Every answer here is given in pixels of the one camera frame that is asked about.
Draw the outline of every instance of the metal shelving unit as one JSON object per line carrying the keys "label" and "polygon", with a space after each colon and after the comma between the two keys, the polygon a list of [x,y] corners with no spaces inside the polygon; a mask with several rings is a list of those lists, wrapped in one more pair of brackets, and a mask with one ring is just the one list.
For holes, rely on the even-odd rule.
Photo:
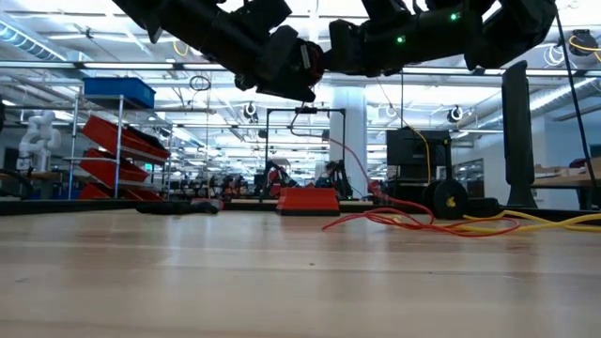
{"label": "metal shelving unit", "polygon": [[[117,140],[116,140],[116,153],[115,156],[116,158],[113,159],[97,159],[97,158],[77,158],[75,157],[75,143],[77,140],[77,118],[79,115],[79,111],[80,111],[80,107],[82,105],[82,100],[96,100],[96,101],[115,101],[118,102],[118,108],[117,108]],[[169,170],[167,170],[167,181],[166,181],[166,186],[169,187],[171,184],[171,156],[167,159],[167,161],[165,161],[165,159],[150,155],[150,154],[146,154],[145,152],[136,150],[136,149],[132,149],[126,146],[122,145],[122,137],[123,137],[123,121],[124,121],[124,112],[127,108],[128,112],[134,111],[134,112],[141,112],[141,113],[154,113],[154,110],[148,110],[147,108],[142,108],[139,107],[135,102],[128,100],[127,98],[125,98],[124,96],[120,95],[120,96],[83,96],[81,91],[80,94],[77,96],[76,100],[75,100],[75,105],[74,105],[74,109],[73,109],[73,128],[71,131],[71,155],[69,158],[65,159],[66,161],[69,161],[69,200],[71,199],[71,193],[72,193],[72,189],[73,189],[73,172],[74,172],[74,166],[76,162],[80,162],[80,161],[111,161],[114,162],[116,164],[115,166],[115,185],[114,188],[115,189],[115,195],[114,198],[118,198],[118,191],[120,187],[135,187],[135,188],[148,188],[148,189],[156,189],[157,186],[155,186],[154,184],[148,184],[148,183],[141,183],[141,182],[131,182],[131,181],[126,181],[126,180],[120,180],[119,179],[119,170],[121,167],[121,154],[122,153],[129,153],[129,154],[134,154],[136,155],[136,160],[138,161],[148,161],[147,163],[152,164],[153,169],[152,169],[152,173],[154,174],[154,165],[156,161],[158,162],[164,162],[166,163],[166,167],[169,168]],[[165,125],[168,126],[169,128],[169,140],[168,140],[168,147],[167,150],[169,152],[171,152],[171,143],[172,143],[172,137],[173,137],[173,125],[165,120],[159,119],[157,116],[153,116],[155,118],[155,120],[153,121],[154,123],[152,124],[152,126],[157,126],[157,125]],[[169,199],[169,190],[167,189],[167,199]]]}

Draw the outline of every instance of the orange equipment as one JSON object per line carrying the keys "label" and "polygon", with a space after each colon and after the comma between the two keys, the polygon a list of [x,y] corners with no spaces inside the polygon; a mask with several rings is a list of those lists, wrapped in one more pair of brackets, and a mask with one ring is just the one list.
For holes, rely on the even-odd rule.
{"label": "orange equipment", "polygon": [[282,188],[276,212],[282,216],[340,216],[334,188]]}

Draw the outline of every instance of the monitor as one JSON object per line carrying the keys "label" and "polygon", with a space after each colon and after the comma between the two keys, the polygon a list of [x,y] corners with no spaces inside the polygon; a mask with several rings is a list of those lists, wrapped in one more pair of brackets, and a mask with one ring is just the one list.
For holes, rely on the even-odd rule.
{"label": "monitor", "polygon": [[[451,140],[449,131],[420,131],[420,134],[425,137],[430,148],[430,166],[446,165],[446,146]],[[396,131],[386,131],[386,146],[388,165],[425,168],[425,143],[412,129],[405,127]]]}

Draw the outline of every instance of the blue storage bin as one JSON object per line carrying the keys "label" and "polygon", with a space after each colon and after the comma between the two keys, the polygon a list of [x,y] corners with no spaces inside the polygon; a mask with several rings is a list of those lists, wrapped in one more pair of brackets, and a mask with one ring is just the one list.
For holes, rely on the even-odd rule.
{"label": "blue storage bin", "polygon": [[138,78],[95,77],[84,79],[84,96],[101,107],[118,109],[118,96],[123,95],[126,109],[154,108],[155,91]]}

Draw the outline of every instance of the yellow cable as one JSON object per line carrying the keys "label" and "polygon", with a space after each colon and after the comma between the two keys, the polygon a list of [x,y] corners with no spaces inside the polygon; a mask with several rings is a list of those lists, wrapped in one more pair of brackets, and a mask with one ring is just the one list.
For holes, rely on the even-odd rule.
{"label": "yellow cable", "polygon": [[425,145],[425,161],[426,161],[427,173],[428,173],[428,184],[430,184],[432,182],[432,173],[430,171],[430,146],[428,145],[428,141],[425,139],[425,137],[419,131],[416,131],[413,127],[410,126],[409,123],[407,123],[407,121],[405,121],[405,119],[403,117],[401,117],[401,115],[398,113],[398,111],[394,107],[393,102],[388,97],[388,94],[386,94],[386,90],[384,90],[384,87],[382,86],[382,83],[379,81],[378,78],[377,78],[377,80],[378,80],[379,88],[382,90],[382,93],[384,93],[384,96],[386,97],[386,100],[391,105],[391,108],[393,108],[393,110],[396,113],[396,115],[401,119],[401,121],[403,121],[403,123],[405,123],[407,125],[407,127],[409,127],[413,132],[415,132],[418,136],[420,136],[420,138],[422,139],[422,141],[424,141],[424,145]]}
{"label": "yellow cable", "polygon": [[[476,221],[476,220],[495,221],[495,220],[502,218],[504,216],[507,216],[507,215],[541,223],[541,224],[536,224],[536,225],[522,226],[516,230],[517,232],[537,231],[537,230],[545,230],[545,229],[552,229],[552,228],[563,228],[565,230],[570,230],[570,231],[601,232],[601,226],[575,225],[575,224],[579,224],[579,223],[586,223],[589,221],[601,221],[601,215],[597,215],[597,214],[579,216],[579,217],[575,217],[575,218],[572,218],[569,220],[565,220],[563,222],[552,222],[552,221],[545,220],[540,217],[535,217],[535,216],[532,216],[532,215],[529,215],[529,214],[526,214],[523,212],[510,211],[510,210],[505,210],[504,212],[500,213],[499,215],[491,217],[491,218],[487,218],[487,219],[479,219],[479,218],[475,218],[475,217],[471,217],[471,216],[465,216],[465,218],[468,220],[473,220],[473,221]],[[469,226],[469,225],[458,226],[457,229],[464,230],[464,231],[483,233],[483,234],[499,231],[499,229],[483,228],[483,227]]]}
{"label": "yellow cable", "polygon": [[588,51],[588,52],[601,52],[601,48],[589,48],[589,47],[584,47],[584,46],[580,46],[580,45],[576,44],[576,43],[574,42],[574,39],[575,39],[575,38],[576,38],[576,37],[571,37],[571,38],[570,38],[570,40],[569,40],[569,41],[570,41],[570,44],[571,44],[572,46],[574,46],[574,47],[576,47],[576,48],[578,48],[578,49],[581,49],[582,51]]}
{"label": "yellow cable", "polygon": [[173,41],[173,50],[176,51],[177,55],[179,55],[181,57],[186,57],[188,55],[188,51],[190,50],[190,46],[186,45],[186,51],[181,52],[179,50],[179,48],[177,47],[177,41]]}
{"label": "yellow cable", "polygon": [[599,60],[599,62],[601,62],[601,56],[599,56],[599,53],[598,53],[598,52],[601,52],[601,48],[589,48],[589,47],[580,46],[580,45],[578,45],[578,44],[576,44],[574,42],[575,38],[576,37],[571,37],[570,40],[569,40],[570,44],[572,46],[574,46],[574,47],[576,47],[576,48],[578,48],[578,49],[580,49],[582,51],[594,52],[594,56],[596,56],[597,60]]}

